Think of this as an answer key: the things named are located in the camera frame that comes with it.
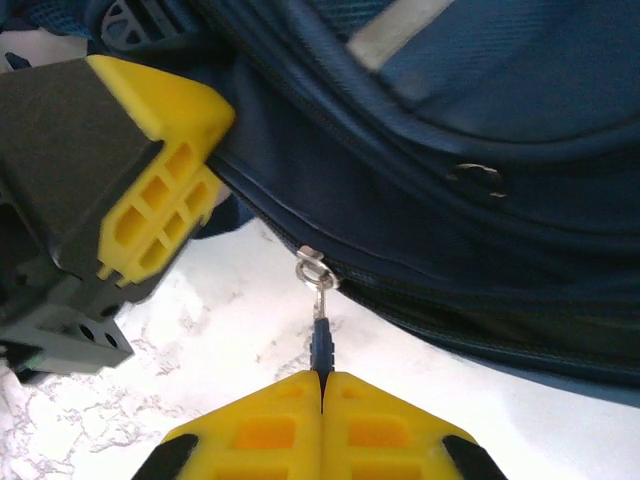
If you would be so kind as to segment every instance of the zipper pull tab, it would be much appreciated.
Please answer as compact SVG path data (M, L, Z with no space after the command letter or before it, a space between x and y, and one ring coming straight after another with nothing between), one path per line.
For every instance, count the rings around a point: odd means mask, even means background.
M318 373L320 392L324 398L329 374L334 371L334 344L331 325L326 317L326 292L338 288L340 282L333 271L322 261L324 255L311 247L298 250L296 276L316 292L313 306L313 333L311 334L311 370Z

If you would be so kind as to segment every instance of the yellow plastic piece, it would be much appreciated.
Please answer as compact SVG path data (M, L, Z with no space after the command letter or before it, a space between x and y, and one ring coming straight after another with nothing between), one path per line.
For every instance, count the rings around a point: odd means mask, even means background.
M111 57L87 62L147 138L164 142L102 221L98 276L118 272L124 286L159 273L195 225L211 216L220 181L205 160L235 113L197 82Z
M173 430L198 445L179 480L320 480L320 382L300 372Z
M353 375L329 375L324 480L462 480L442 444L448 435L476 443L455 425Z

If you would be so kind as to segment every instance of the backpack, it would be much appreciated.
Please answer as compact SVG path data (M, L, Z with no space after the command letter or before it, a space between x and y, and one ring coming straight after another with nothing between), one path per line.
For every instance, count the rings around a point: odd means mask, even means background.
M640 388L640 4L76 3L91 51L233 105L209 166L343 294L494 368Z

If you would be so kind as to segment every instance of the white marble surface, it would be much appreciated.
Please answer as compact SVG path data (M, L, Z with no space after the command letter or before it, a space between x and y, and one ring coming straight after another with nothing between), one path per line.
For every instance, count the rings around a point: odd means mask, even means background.
M307 367L313 293L259 222L192 243L119 324L136 356L20 387L0 373L3 480L128 480L172 427ZM328 299L341 370L457 423L510 480L638 479L638 410L472 364Z

